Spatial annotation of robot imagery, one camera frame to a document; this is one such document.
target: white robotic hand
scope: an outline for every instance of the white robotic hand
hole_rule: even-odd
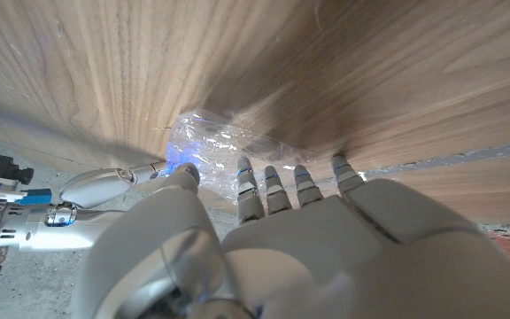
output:
[[[75,318],[510,317],[510,261],[469,221],[332,161],[341,198],[295,169],[300,209],[238,160],[241,227],[219,243],[184,164],[92,247]]]

